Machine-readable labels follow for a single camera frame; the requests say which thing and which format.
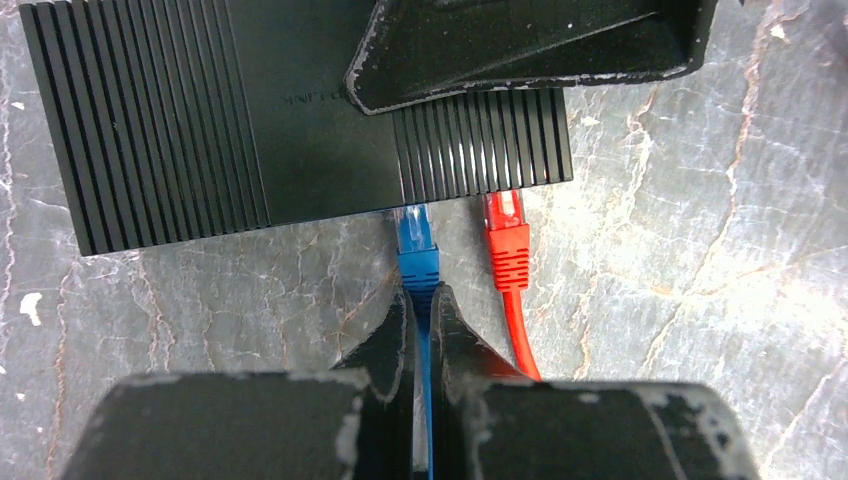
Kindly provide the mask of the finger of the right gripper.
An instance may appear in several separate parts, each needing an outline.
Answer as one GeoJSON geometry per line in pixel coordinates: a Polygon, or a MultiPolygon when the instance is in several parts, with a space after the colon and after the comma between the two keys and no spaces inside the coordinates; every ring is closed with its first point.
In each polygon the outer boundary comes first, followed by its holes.
{"type": "Polygon", "coordinates": [[[643,84],[705,60],[713,1],[380,1],[346,72],[368,115],[477,91],[643,84]]]}

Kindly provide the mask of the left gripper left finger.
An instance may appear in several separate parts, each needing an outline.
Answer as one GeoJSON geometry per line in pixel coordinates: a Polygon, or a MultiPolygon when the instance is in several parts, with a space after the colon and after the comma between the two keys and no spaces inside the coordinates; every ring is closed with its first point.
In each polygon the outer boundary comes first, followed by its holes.
{"type": "Polygon", "coordinates": [[[413,477],[415,314],[398,287],[382,322],[334,366],[365,376],[336,440],[345,479],[413,477]]]}

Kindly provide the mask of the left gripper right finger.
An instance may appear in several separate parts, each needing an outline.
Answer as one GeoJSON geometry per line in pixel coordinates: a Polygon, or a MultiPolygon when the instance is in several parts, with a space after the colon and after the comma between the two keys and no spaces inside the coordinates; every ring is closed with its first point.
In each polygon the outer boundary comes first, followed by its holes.
{"type": "Polygon", "coordinates": [[[437,286],[431,309],[431,463],[435,479],[481,479],[480,450],[494,437],[491,387],[532,380],[465,321],[453,288],[437,286]]]}

